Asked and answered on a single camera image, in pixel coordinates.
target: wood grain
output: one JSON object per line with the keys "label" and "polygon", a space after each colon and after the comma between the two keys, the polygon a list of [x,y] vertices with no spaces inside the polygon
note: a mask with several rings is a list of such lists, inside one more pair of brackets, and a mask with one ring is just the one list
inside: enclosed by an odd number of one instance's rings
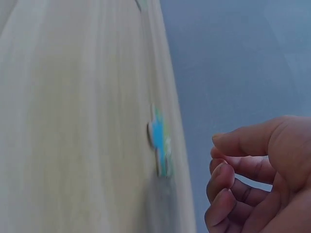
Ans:
{"label": "wood grain", "polygon": [[[142,14],[134,0],[13,5],[0,37],[3,232],[194,233],[158,0]],[[146,137],[152,102],[171,128],[171,180]]]}

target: light wood table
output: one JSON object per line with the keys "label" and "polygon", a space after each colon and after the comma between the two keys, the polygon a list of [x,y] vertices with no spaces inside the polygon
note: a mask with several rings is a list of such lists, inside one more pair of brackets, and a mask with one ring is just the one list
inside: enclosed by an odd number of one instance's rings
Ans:
{"label": "light wood table", "polygon": [[[1,7],[1,232],[195,233],[158,0]],[[168,180],[146,136],[151,103],[172,134]]]}

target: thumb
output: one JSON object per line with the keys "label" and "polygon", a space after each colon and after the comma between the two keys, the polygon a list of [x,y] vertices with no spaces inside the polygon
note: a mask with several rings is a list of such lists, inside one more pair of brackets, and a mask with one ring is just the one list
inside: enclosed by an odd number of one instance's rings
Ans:
{"label": "thumb", "polygon": [[303,188],[311,174],[311,118],[282,116],[261,124],[213,136],[226,156],[269,155],[272,167],[293,191]]}

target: hand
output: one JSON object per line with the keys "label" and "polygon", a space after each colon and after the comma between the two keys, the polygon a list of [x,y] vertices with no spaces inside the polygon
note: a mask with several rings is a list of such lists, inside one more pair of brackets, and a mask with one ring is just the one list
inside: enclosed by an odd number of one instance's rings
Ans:
{"label": "hand", "polygon": [[[213,142],[210,233],[311,232],[311,118],[283,116],[216,134]],[[235,173],[272,190],[250,187]]]}

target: blue wall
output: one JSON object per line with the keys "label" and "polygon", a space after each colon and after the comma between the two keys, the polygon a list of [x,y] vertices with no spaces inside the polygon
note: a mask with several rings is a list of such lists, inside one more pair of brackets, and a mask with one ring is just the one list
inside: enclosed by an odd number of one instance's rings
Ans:
{"label": "blue wall", "polygon": [[311,1],[161,4],[203,233],[212,134],[283,114],[311,114]]}

